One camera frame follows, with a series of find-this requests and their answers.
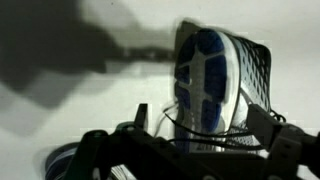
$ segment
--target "blue shoe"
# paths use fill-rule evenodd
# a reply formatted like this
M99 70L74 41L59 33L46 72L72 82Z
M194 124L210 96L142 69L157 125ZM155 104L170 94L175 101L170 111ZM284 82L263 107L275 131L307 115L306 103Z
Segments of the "blue shoe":
M245 128L249 103L270 111L271 58L266 47L183 22L176 35L174 57L177 122L181 125L204 134L219 134L233 127ZM174 134L175 138L201 138L179 127ZM238 140L253 144L251 136ZM214 150L198 143L176 145L183 152Z

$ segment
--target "shoe sole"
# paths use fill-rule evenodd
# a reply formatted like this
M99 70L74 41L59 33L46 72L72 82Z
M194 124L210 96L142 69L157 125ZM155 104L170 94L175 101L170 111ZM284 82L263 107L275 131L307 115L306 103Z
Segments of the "shoe sole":
M200 52L196 46L192 59L177 63L176 67L177 71L182 73L176 74L175 95L179 105L183 107L179 110L180 116L184 117L177 118L177 121L202 133L219 133L229 129L240 86L239 60L233 43L224 33L212 32L217 36L213 46L217 46L218 51L205 54ZM210 80L211 76L208 73L210 69L220 69L217 62L226 66L223 99L221 99L221 94L217 93L216 87L212 86L216 81ZM221 112L217 112L217 104L221 105ZM215 115L219 115L220 118L213 118ZM176 138L195 138L180 128L175 129L175 136ZM185 152L195 151L198 148L197 143L191 143L190 146L187 142L177 143L177 145Z

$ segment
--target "blue and white sneaker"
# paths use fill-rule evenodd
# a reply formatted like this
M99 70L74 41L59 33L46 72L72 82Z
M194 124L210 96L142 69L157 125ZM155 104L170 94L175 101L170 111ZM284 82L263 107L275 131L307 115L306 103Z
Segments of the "blue and white sneaker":
M177 122L196 132L218 134L246 128L248 104L270 111L269 50L241 37L182 22L176 34L175 96ZM175 127L175 138L201 138ZM224 139L252 145L253 137ZM184 152L217 150L198 143L177 142Z

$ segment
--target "sneaker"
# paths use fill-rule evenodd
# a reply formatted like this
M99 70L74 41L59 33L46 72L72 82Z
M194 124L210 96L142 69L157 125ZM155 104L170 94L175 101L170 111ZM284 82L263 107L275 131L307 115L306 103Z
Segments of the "sneaker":
M270 111L269 50L242 37L182 22L175 42L177 123L204 134L246 128L248 104ZM175 138L199 139L175 127ZM224 139L254 144L252 136ZM176 142L183 152L218 150L198 143Z

